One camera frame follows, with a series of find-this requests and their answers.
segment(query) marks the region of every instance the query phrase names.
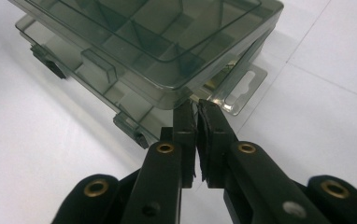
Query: white surface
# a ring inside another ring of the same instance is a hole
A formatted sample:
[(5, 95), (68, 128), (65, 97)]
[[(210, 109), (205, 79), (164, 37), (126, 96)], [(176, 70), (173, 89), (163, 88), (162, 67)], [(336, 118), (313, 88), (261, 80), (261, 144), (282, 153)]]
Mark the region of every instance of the white surface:
[[(229, 120), (294, 180), (328, 174), (357, 188), (357, 0), (284, 3), (256, 60), (269, 76)], [(111, 110), (32, 56), (14, 28), (22, 15), (0, 1), (0, 223), (50, 223), (82, 178), (122, 178), (146, 151)], [(198, 178), (183, 191), (181, 223), (229, 222), (220, 190)]]

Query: transparent plastic container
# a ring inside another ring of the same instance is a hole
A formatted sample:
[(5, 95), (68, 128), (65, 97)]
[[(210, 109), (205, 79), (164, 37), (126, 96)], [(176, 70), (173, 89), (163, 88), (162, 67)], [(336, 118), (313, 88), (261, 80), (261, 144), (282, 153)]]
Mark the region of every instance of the transparent plastic container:
[(148, 141), (190, 96), (223, 105), (283, 8), (275, 0), (10, 1), (29, 15), (17, 27), (35, 56), (122, 113), (117, 125), (134, 138), (141, 129)]

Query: brass screw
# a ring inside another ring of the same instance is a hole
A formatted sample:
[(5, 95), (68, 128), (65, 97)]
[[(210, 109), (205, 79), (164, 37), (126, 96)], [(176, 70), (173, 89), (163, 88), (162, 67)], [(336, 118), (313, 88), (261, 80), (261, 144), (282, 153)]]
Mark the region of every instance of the brass screw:
[(321, 188), (328, 194), (339, 199), (346, 199), (350, 196), (350, 192), (344, 186), (334, 180), (323, 181), (321, 183)]
[(160, 144), (156, 150), (161, 152), (161, 153), (170, 153), (175, 149), (175, 147), (171, 144), (163, 143)]
[(244, 152), (244, 153), (254, 153), (256, 151), (256, 148), (253, 145), (243, 143), (238, 146), (239, 151)]
[(86, 196), (93, 198), (106, 193), (107, 189), (108, 182), (105, 179), (95, 179), (94, 181), (86, 185), (85, 189), (83, 190), (83, 193)]

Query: plastic storage box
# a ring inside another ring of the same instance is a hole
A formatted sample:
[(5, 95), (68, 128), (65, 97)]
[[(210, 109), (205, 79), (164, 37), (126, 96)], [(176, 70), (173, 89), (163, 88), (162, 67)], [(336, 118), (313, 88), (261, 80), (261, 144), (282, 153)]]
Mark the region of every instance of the plastic storage box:
[[(115, 123), (143, 147), (189, 97), (237, 114), (266, 76), (250, 62), (283, 8), (275, 0), (10, 1), (28, 14), (17, 27), (34, 55), (117, 111)], [(250, 68), (258, 71), (250, 92), (232, 99)]]

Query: white floor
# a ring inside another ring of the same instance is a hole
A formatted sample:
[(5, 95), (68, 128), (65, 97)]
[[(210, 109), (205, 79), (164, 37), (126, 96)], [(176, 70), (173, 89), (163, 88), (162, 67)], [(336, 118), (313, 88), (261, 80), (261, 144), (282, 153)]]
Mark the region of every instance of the white floor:
[[(283, 2), (255, 62), (269, 75), (228, 119), (290, 178), (335, 175), (357, 188), (357, 0)], [(22, 15), (0, 1), (0, 223), (50, 223), (82, 178), (123, 178), (146, 151), (108, 107), (32, 56), (14, 28)], [(181, 214), (181, 223), (230, 223), (221, 190), (198, 179), (183, 191)]]

